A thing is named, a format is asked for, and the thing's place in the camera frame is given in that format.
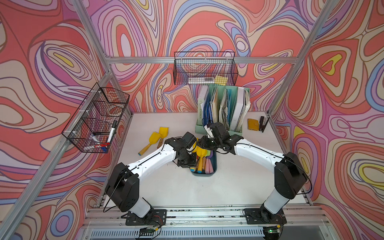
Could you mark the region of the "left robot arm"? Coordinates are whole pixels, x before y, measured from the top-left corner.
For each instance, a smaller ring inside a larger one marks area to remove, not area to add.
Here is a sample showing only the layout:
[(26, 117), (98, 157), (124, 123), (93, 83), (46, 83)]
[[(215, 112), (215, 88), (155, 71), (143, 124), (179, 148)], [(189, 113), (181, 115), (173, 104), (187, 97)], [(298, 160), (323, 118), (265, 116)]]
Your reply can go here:
[(187, 132), (182, 137), (169, 138), (163, 145), (139, 161), (125, 165), (117, 164), (108, 179), (105, 194), (121, 212), (131, 212), (143, 219), (152, 206), (140, 195), (142, 181), (162, 166), (176, 160), (178, 166), (189, 168), (196, 161), (193, 153), (197, 138)]

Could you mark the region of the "yellow square shovel yellow handle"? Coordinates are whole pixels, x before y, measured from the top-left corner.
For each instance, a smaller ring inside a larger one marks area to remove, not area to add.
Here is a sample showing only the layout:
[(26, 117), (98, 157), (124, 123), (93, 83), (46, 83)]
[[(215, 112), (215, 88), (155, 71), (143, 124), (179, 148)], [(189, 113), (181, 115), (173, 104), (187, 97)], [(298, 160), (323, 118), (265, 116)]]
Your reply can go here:
[(198, 167), (200, 157), (198, 156), (197, 151), (198, 151), (198, 146), (195, 146), (195, 148), (192, 151), (192, 155), (195, 157), (195, 163), (192, 167), (190, 167), (191, 172), (195, 172)]

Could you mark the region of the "purple trowel pink handle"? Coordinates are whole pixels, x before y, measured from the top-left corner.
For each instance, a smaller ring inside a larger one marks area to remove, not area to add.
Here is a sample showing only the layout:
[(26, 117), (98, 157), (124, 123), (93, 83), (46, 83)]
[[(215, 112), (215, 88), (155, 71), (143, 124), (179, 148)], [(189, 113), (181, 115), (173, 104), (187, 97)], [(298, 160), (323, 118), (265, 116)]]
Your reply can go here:
[[(213, 151), (210, 151), (210, 155), (207, 157), (207, 159), (210, 159), (210, 160), (211, 160), (212, 157), (213, 157)], [(211, 164), (211, 165), (210, 165), (210, 171), (211, 171), (210, 174), (212, 174), (212, 173), (214, 172), (213, 164), (212, 164), (212, 160), (211, 160), (210, 164)]]
[(205, 162), (204, 162), (204, 172), (205, 174), (210, 174), (211, 171), (210, 171), (210, 162), (211, 160), (210, 159), (206, 159)]

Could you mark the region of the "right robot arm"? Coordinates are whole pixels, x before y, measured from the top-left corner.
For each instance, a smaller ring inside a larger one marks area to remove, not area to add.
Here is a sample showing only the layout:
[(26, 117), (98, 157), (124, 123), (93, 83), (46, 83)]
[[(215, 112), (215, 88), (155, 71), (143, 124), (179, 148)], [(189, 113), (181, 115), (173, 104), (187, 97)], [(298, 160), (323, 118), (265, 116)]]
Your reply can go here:
[(276, 215), (309, 181), (298, 156), (292, 152), (273, 152), (242, 136), (230, 135), (222, 123), (208, 124), (204, 129), (207, 135), (198, 141), (199, 147), (245, 157), (274, 174), (274, 189), (262, 204), (263, 214)]

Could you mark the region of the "yellow shovel blue-tipped handle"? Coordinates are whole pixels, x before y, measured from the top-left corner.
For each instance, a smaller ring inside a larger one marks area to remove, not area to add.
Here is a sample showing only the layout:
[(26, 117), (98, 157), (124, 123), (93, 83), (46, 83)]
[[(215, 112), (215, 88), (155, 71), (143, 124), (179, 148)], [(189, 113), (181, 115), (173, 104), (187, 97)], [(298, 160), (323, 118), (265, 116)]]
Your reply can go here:
[(203, 149), (203, 148), (198, 147), (198, 146), (196, 147), (196, 149), (197, 149), (196, 150), (197, 156), (199, 157), (199, 159), (198, 159), (198, 166), (197, 166), (197, 172), (199, 174), (201, 174), (202, 171), (203, 171), (203, 158), (206, 157), (208, 150)]

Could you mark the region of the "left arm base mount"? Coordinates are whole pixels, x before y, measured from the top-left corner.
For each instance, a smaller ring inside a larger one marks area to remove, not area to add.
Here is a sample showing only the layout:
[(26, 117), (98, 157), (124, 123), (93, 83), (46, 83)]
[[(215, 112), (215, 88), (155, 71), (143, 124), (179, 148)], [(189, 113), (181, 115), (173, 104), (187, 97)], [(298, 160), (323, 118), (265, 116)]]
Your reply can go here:
[(160, 226), (166, 224), (167, 210), (154, 209), (150, 210), (143, 218), (139, 218), (136, 214), (128, 212), (121, 216), (121, 219), (126, 220), (126, 226)]

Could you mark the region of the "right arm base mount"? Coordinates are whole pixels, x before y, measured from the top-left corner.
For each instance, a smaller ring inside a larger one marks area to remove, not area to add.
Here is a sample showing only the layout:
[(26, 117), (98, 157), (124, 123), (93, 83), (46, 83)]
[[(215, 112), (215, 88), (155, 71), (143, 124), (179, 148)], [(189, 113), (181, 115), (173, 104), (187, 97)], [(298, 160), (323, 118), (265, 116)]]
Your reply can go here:
[(260, 208), (247, 208), (243, 210), (248, 225), (285, 225), (287, 219), (283, 209), (276, 214), (270, 213), (264, 206)]

